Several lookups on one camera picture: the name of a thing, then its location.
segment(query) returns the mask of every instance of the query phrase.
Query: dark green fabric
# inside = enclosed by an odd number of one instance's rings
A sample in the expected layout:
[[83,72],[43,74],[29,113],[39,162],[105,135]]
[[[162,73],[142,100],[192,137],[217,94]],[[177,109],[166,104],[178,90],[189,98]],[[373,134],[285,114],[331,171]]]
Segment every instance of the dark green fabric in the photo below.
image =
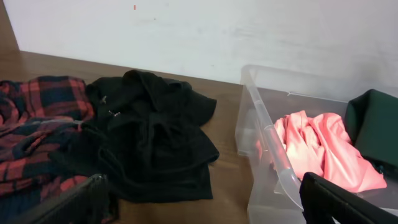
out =
[[398,174],[398,98],[367,91],[348,102],[345,127],[353,146],[379,172]]

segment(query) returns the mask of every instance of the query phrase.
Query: plastic storage container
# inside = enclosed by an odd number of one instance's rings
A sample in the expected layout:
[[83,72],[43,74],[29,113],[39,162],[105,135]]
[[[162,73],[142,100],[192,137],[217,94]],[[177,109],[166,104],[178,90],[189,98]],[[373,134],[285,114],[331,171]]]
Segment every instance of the plastic storage container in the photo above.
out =
[[[300,181],[278,138],[274,123],[286,114],[305,110],[308,117],[332,112],[344,116],[347,102],[375,88],[398,96],[398,88],[375,82],[337,80],[304,73],[248,65],[236,126],[238,152],[248,156],[254,185],[248,206],[251,224],[305,223]],[[358,193],[359,197],[398,216],[398,182]]]

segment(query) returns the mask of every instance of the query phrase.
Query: red and black plaid shirt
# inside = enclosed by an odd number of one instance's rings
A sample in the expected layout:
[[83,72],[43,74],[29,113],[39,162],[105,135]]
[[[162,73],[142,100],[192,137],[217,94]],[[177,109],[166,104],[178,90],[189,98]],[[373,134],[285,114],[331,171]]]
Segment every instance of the red and black plaid shirt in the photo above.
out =
[[48,153],[66,149],[79,132],[79,121],[93,115],[85,83],[78,78],[0,81],[0,206],[2,199],[30,190],[40,194],[30,196],[38,198],[30,202],[34,206],[84,181],[57,176]]

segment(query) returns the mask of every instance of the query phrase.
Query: wooden surface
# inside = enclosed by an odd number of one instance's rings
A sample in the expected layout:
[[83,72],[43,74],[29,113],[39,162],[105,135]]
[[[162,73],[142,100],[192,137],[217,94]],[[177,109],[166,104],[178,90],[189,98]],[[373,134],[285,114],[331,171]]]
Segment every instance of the wooden surface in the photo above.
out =
[[[18,81],[39,75],[71,75],[89,83],[99,77],[122,76],[129,69],[27,52],[0,57],[1,79]],[[220,158],[210,166],[214,199],[142,204],[120,200],[120,220],[116,223],[248,223],[246,209],[253,180],[249,161],[238,156],[234,140],[242,86],[166,73],[156,74],[187,81],[195,91],[218,100],[213,118],[202,127],[220,151]]]
[[17,40],[12,31],[11,23],[8,18],[3,1],[0,1],[0,55],[18,51]]

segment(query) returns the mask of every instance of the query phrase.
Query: pink garment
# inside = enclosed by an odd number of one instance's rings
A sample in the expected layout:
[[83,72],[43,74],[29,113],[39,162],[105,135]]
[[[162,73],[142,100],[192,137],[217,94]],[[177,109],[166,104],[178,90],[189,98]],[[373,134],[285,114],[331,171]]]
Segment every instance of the pink garment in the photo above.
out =
[[340,115],[308,118],[300,111],[277,120],[274,127],[298,178],[314,172],[350,192],[387,187],[383,175],[351,145]]

